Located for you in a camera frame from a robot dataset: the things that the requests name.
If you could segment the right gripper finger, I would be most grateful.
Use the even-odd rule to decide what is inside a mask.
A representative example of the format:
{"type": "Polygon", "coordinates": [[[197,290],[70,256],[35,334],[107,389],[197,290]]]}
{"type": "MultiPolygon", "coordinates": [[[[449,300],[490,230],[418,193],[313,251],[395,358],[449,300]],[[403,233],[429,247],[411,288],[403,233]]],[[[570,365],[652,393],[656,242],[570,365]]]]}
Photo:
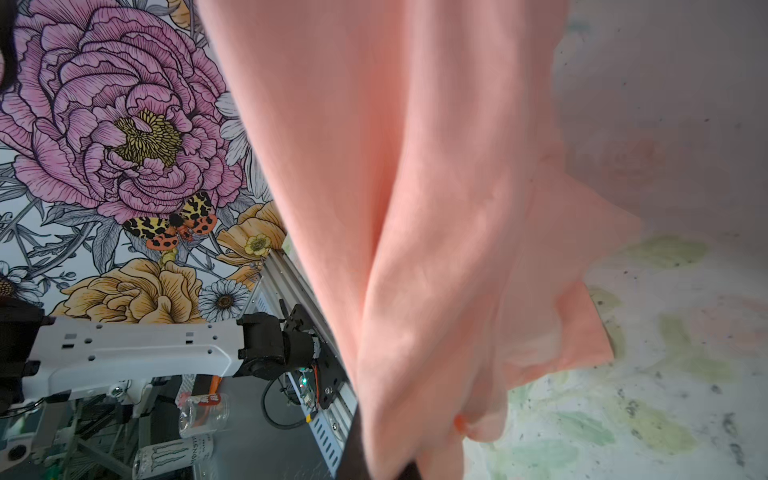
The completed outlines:
{"type": "Polygon", "coordinates": [[[361,409],[357,408],[347,435],[336,474],[336,480],[370,480],[362,444],[361,409]]]}

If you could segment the pink printed t-shirt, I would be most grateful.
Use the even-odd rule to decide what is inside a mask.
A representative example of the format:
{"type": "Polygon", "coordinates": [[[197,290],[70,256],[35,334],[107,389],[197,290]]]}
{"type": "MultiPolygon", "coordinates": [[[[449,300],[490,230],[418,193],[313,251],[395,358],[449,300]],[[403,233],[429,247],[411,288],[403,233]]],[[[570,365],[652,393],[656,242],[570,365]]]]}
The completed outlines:
{"type": "Polygon", "coordinates": [[[564,1],[203,1],[359,402],[370,476],[463,475],[507,393],[613,352],[583,275],[639,229],[566,173],[564,1]]]}

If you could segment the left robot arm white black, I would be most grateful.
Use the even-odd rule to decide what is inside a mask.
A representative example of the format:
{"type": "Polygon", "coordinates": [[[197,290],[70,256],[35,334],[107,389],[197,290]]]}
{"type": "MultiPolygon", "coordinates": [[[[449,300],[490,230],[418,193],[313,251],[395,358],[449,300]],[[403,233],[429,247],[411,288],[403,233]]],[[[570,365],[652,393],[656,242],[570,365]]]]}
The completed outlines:
{"type": "Polygon", "coordinates": [[[310,320],[296,305],[284,319],[256,312],[216,323],[96,323],[4,297],[1,413],[106,394],[133,380],[187,374],[273,380],[303,369],[325,409],[347,376],[310,320]]]}

